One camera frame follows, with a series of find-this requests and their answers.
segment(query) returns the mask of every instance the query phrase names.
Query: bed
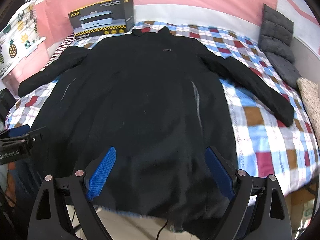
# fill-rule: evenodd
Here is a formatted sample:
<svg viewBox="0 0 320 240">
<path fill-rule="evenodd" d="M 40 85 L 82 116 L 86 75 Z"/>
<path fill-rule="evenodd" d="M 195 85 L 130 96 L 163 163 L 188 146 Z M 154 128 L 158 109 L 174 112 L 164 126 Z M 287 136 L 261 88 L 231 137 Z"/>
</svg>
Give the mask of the bed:
<svg viewBox="0 0 320 240">
<path fill-rule="evenodd" d="M 157 32 L 164 26 L 169 28 L 172 35 L 198 39 L 218 56 L 235 57 L 281 93 L 294 107 L 294 122 L 287 128 L 248 90 L 230 80 L 220 80 L 235 133 L 239 169 L 257 177 L 275 174 L 284 195 L 310 182 L 319 167 L 319 150 L 310 120 L 298 92 L 281 80 L 258 49 L 257 43 L 233 31 L 208 26 L 144 21 L 137 23 L 135 28 L 143 32 Z M 72 34 L 57 48 L 45 67 L 50 67 L 50 63 L 70 45 L 91 49 L 103 38 L 114 35 L 76 41 Z M 58 80 L 59 77 L 20 98 L 10 110 L 5 127 L 10 129 L 24 124 L 31 126 Z"/>
</svg>

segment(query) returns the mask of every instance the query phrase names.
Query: jacket sleeve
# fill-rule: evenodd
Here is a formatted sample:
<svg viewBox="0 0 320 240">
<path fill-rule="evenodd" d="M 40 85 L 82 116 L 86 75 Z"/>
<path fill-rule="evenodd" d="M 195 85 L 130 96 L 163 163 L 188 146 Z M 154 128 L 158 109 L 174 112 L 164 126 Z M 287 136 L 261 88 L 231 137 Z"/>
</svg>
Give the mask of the jacket sleeve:
<svg viewBox="0 0 320 240">
<path fill-rule="evenodd" d="M 269 87 L 250 68 L 233 57 L 224 59 L 223 57 L 215 55 L 198 40 L 194 41 L 194 48 L 211 71 L 224 78 L 235 80 L 261 100 L 285 126 L 289 127 L 292 125 L 294 109 L 290 102 Z"/>
<path fill-rule="evenodd" d="M 82 47 L 67 47 L 61 53 L 60 57 L 52 62 L 47 68 L 21 82 L 18 88 L 19 97 L 24 97 L 38 87 L 55 80 L 60 74 L 68 69 L 81 64 L 89 51 L 89 49 Z"/>
</svg>

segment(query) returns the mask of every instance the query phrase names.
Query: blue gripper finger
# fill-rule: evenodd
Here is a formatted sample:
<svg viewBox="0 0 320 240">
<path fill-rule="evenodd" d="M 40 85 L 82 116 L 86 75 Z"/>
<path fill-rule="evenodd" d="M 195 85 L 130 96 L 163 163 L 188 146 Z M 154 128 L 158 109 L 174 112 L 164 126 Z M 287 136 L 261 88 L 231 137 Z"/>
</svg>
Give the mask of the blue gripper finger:
<svg viewBox="0 0 320 240">
<path fill-rule="evenodd" d="M 206 149 L 204 158 L 222 195 L 224 195 L 231 201 L 235 196 L 235 192 L 233 190 L 233 181 L 231 177 L 210 147 Z"/>
<path fill-rule="evenodd" d="M 100 195 L 100 192 L 110 174 L 113 165 L 116 162 L 116 149 L 111 147 L 103 157 L 97 169 L 90 178 L 85 177 L 87 198 L 92 201 L 94 197 Z"/>
</svg>

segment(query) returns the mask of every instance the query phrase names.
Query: product box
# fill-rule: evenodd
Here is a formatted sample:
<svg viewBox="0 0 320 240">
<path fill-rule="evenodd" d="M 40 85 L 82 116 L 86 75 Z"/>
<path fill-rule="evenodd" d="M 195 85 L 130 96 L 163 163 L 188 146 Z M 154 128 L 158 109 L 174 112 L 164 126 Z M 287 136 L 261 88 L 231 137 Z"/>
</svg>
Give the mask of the product box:
<svg viewBox="0 0 320 240">
<path fill-rule="evenodd" d="M 126 33 L 134 26 L 133 0 L 106 0 L 68 14 L 76 39 Z"/>
</svg>

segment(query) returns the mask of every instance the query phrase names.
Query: gray cushion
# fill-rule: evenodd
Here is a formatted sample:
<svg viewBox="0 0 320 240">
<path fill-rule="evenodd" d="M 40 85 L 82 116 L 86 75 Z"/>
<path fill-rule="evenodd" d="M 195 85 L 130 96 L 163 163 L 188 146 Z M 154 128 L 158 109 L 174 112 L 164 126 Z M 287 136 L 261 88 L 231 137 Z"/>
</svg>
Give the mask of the gray cushion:
<svg viewBox="0 0 320 240">
<path fill-rule="evenodd" d="M 297 89 L 297 79 L 301 75 L 292 65 L 294 55 L 289 47 L 292 33 L 293 22 L 264 4 L 258 47 L 265 53 L 279 76 L 289 86 Z"/>
<path fill-rule="evenodd" d="M 283 81 L 292 88 L 298 89 L 297 79 L 300 78 L 301 75 L 296 67 L 279 55 L 271 52 L 266 52 L 265 54 Z"/>
<path fill-rule="evenodd" d="M 294 63 L 294 55 L 290 47 L 277 39 L 265 37 L 261 39 L 259 47 L 264 53 L 271 52 L 283 57 L 291 63 Z"/>
<path fill-rule="evenodd" d="M 275 38 L 290 46 L 292 34 L 293 22 L 278 11 L 264 4 L 260 36 Z"/>
</svg>

